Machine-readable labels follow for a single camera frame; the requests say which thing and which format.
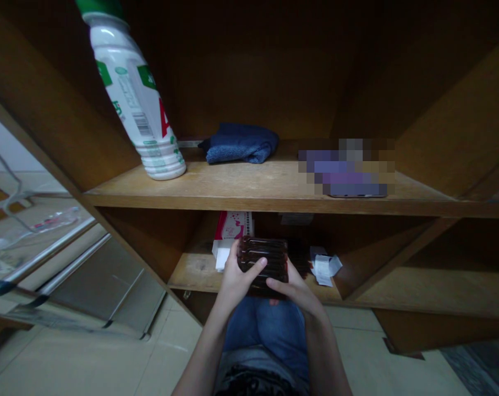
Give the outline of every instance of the hand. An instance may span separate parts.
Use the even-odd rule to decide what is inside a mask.
[[[267,278],[266,284],[270,289],[282,293],[296,303],[304,314],[318,316],[324,312],[321,302],[310,290],[304,279],[300,276],[297,269],[288,258],[288,283],[280,280]],[[276,300],[270,300],[270,305],[277,305]]]
[[[229,257],[223,270],[222,285],[215,302],[215,305],[218,305],[222,312],[227,315],[230,315],[242,301],[253,280],[267,265],[267,259],[262,257],[247,272],[242,272],[237,260],[239,242],[240,240],[237,239],[231,245]]]

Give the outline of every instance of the finger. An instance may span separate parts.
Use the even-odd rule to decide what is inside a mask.
[[[231,249],[229,250],[229,257],[227,259],[236,259],[238,254],[238,244],[240,243],[240,239],[235,239],[233,244],[231,245]]]
[[[259,258],[259,260],[250,269],[248,269],[248,271],[245,273],[245,276],[247,277],[247,279],[249,279],[250,282],[254,281],[259,273],[262,272],[262,270],[266,267],[266,265],[267,258]]]
[[[302,276],[300,276],[299,271],[292,264],[291,260],[288,257],[288,279],[290,283],[295,283],[295,281],[303,280]]]
[[[278,280],[273,279],[273,278],[267,278],[266,284],[268,285],[268,287],[270,289],[272,289],[276,292],[279,292],[281,294],[284,294],[288,297],[291,297],[295,292],[295,289],[290,284],[283,283],[280,280],[278,281]]]

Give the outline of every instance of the barcode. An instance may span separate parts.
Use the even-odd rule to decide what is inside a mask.
[[[134,117],[135,124],[138,126],[141,136],[153,136],[145,113],[132,113],[132,116]]]

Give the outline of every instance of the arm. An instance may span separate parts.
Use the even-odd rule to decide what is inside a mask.
[[[266,283],[289,297],[304,315],[311,393],[335,395],[337,390],[340,396],[352,396],[330,319],[289,259],[288,278],[288,283],[271,278]]]
[[[244,273],[238,266],[237,250],[238,240],[231,246],[215,304],[189,363],[187,363],[182,377],[172,392],[173,395],[212,394],[218,364],[222,357],[229,316],[247,294],[251,282],[267,264],[266,259],[262,258]]]

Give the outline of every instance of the person's left hand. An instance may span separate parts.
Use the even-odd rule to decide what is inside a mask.
[[[247,294],[253,280],[267,265],[267,259],[262,257],[247,272],[242,272],[237,260],[239,242],[240,240],[237,239],[231,245],[229,257],[223,270],[222,285],[215,303],[227,315],[234,311]]]

